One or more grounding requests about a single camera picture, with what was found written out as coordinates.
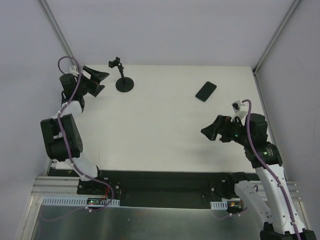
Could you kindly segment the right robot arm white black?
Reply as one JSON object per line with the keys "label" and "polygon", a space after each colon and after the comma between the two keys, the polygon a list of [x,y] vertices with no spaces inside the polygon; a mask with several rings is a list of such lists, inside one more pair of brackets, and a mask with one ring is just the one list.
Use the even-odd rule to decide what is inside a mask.
{"label": "right robot arm white black", "polygon": [[264,201],[244,172],[230,173],[216,193],[225,199],[239,197],[255,217],[262,240],[315,240],[314,231],[307,229],[294,206],[287,186],[283,162],[277,147],[267,140],[268,124],[261,114],[252,113],[245,120],[237,116],[218,115],[200,132],[210,141],[234,141],[244,147],[263,186]]}

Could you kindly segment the black phone stand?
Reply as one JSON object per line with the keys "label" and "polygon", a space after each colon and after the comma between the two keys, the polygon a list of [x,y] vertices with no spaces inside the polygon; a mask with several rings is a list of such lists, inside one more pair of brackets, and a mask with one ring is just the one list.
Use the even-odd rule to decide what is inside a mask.
{"label": "black phone stand", "polygon": [[124,75],[124,67],[121,63],[121,59],[116,57],[115,60],[108,62],[108,66],[111,69],[117,67],[120,73],[120,78],[115,83],[116,89],[121,93],[130,92],[134,88],[134,81],[130,77]]}

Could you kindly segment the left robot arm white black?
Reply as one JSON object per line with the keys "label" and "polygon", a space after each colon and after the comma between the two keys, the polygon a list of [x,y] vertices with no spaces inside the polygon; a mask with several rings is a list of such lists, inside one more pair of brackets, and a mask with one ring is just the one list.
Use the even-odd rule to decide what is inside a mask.
{"label": "left robot arm white black", "polygon": [[79,73],[70,70],[60,78],[61,108],[51,118],[40,122],[48,157],[70,166],[79,176],[78,194],[102,194],[108,188],[102,172],[83,153],[84,146],[75,119],[83,113],[86,94],[97,97],[105,88],[101,82],[110,74],[87,66]]}

